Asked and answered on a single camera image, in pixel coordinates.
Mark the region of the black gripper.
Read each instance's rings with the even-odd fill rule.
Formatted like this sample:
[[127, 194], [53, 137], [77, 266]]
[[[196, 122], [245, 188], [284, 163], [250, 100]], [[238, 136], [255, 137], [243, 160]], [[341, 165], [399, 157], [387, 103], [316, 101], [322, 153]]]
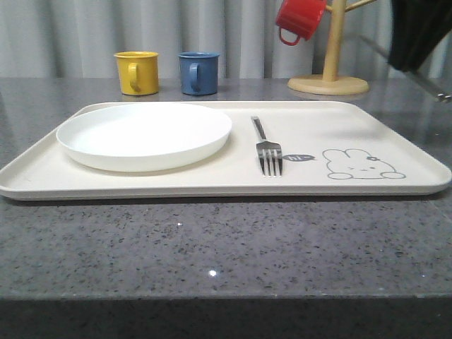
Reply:
[[388, 62], [399, 71], [415, 71], [451, 31], [451, 2], [392, 0], [391, 9]]

